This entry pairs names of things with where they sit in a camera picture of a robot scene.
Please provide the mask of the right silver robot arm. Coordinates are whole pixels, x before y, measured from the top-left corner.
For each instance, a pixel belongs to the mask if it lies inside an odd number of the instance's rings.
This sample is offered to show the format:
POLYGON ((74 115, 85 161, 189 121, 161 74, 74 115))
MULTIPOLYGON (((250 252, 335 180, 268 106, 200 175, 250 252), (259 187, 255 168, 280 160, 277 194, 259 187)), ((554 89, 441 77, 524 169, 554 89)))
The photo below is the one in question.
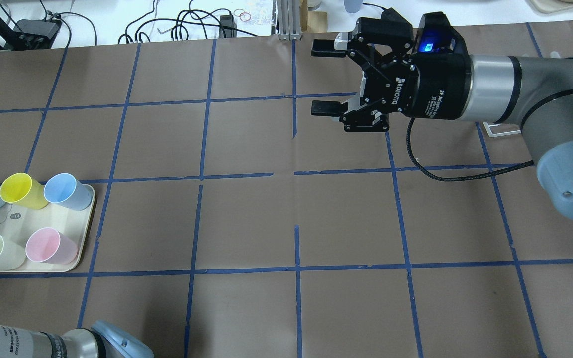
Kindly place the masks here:
POLYGON ((469 54, 441 12, 417 30, 394 9, 357 20, 335 39, 316 39, 314 57, 348 58, 362 70, 360 89, 345 102, 314 100, 311 114, 346 132, 387 132, 389 116, 516 125, 530 161, 475 176, 439 177, 424 168, 405 136, 412 163, 428 177, 469 181, 535 166, 555 209, 573 220, 573 57, 469 54))

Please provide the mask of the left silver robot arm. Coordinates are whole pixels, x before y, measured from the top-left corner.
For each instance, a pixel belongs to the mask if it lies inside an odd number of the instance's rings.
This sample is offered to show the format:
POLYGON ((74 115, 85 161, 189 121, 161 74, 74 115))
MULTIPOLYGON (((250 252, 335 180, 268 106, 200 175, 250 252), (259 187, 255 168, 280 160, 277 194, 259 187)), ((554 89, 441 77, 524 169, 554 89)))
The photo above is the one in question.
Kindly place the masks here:
POLYGON ((0 325, 0 358, 152 358, 150 347, 98 320, 62 335, 0 325))

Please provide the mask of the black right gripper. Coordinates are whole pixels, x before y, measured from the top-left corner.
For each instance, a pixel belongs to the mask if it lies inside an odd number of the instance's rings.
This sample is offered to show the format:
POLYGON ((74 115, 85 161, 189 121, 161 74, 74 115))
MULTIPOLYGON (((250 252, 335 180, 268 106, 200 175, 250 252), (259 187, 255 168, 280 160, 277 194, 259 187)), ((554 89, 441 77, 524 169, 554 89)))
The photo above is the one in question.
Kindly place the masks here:
POLYGON ((344 58, 362 70, 350 99, 314 100, 312 116, 343 123, 346 132, 385 132, 392 113, 455 120, 464 112, 472 84, 469 54, 413 51, 417 30, 403 18, 360 18, 350 32, 314 39, 312 57, 344 58))

